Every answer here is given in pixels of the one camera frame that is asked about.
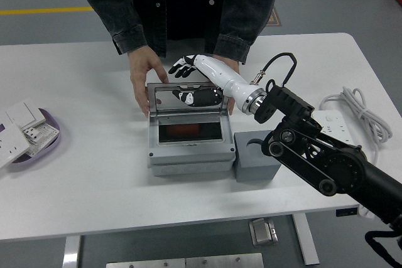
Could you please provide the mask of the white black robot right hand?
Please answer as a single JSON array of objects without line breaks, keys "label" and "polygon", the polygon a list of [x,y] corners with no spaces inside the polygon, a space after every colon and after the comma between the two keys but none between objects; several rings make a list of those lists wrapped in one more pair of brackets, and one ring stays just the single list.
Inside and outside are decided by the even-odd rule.
[{"label": "white black robot right hand", "polygon": [[168,71],[176,78],[187,77],[197,69],[215,86],[223,90],[223,95],[232,97],[239,110],[254,114],[257,99],[265,93],[257,85],[247,83],[237,72],[224,62],[205,55],[187,55],[179,59]]}]

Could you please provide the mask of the person's right hand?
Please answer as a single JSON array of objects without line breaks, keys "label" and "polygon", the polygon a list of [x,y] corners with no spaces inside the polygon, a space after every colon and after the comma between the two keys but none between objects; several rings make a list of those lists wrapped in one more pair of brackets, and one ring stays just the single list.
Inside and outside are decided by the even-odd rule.
[{"label": "person's right hand", "polygon": [[154,70],[162,83],[168,83],[167,72],[158,55],[149,46],[130,51],[128,60],[135,99],[142,113],[148,117],[150,105],[146,88],[147,73]]}]

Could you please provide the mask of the person's left hand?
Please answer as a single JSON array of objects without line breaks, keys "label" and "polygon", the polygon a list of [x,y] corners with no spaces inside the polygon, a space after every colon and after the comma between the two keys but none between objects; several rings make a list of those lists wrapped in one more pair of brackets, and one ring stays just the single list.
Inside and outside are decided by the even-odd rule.
[{"label": "person's left hand", "polygon": [[[213,55],[213,57],[217,60],[224,62],[228,67],[233,69],[236,73],[239,73],[239,62],[219,55]],[[229,111],[229,115],[232,115],[235,103],[236,102],[233,98],[229,98],[227,102],[227,109]]]}]

